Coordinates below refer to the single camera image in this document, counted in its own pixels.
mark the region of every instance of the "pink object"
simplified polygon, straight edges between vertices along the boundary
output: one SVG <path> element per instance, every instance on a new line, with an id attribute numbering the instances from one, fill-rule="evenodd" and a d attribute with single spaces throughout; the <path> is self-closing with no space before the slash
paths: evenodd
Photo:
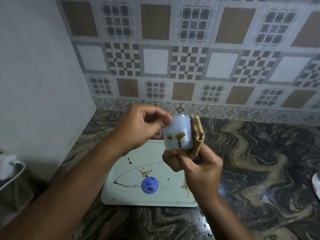
<path id="1" fill-rule="evenodd" d="M 155 140 L 159 140 L 161 137 L 162 137 L 162 130 L 160 130 L 160 134 L 159 135 L 155 134 L 152 138 L 155 139 Z"/>

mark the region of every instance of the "folded yellow cloth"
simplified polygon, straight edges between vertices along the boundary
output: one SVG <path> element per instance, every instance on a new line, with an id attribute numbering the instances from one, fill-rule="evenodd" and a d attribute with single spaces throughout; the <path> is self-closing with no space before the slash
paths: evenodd
<path id="1" fill-rule="evenodd" d="M 198 156 L 200 146 L 205 138 L 205 133 L 203 132 L 199 116 L 190 115 L 190 119 L 193 147 L 191 147 L 190 149 L 182 148 L 179 150 L 184 150 L 188 157 L 193 161 Z M 162 159 L 174 172 L 179 172 L 180 170 L 182 170 L 182 168 L 180 167 L 178 159 L 176 158 L 173 151 L 175 150 L 166 150 L 162 155 Z"/>

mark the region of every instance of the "power cord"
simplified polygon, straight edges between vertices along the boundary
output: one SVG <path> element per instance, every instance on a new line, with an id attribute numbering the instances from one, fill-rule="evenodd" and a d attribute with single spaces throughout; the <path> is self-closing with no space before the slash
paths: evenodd
<path id="1" fill-rule="evenodd" d="M 14 180 L 24 171 L 24 169 L 26 168 L 25 163 L 23 163 L 23 162 L 21 162 L 21 161 L 18 161 L 18 160 L 11 161 L 10 163 L 11 163 L 11 164 L 14 164 L 14 166 L 15 166 L 16 164 L 20 164 L 20 165 L 22 165 L 22 169 L 21 169 L 20 172 L 18 172 L 12 179 L 10 179 L 8 182 L 6 182 L 4 185 L 2 185 L 2 186 L 0 187 L 0 191 L 1 191 L 4 187 L 6 187 L 8 184 L 10 184 L 12 181 L 14 181 Z"/>

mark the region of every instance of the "hand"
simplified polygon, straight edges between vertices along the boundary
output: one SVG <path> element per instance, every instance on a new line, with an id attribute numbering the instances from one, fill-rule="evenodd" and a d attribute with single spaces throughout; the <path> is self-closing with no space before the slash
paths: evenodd
<path id="1" fill-rule="evenodd" d="M 220 157 L 204 143 L 194 161 L 183 150 L 179 150 L 176 157 L 184 170 L 186 184 L 199 206 L 220 198 L 219 181 L 223 165 Z"/>
<path id="2" fill-rule="evenodd" d="M 133 104 L 124 113 L 109 138 L 121 145 L 122 153 L 128 153 L 141 147 L 161 129 L 170 125 L 171 121 L 172 117 L 157 106 Z"/>

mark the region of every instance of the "white wall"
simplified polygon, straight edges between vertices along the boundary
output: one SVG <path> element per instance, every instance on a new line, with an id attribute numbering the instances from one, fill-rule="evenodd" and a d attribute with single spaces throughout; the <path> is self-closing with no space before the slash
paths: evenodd
<path id="1" fill-rule="evenodd" d="M 95 110 L 55 0 L 0 0 L 0 148 L 49 179 Z"/>

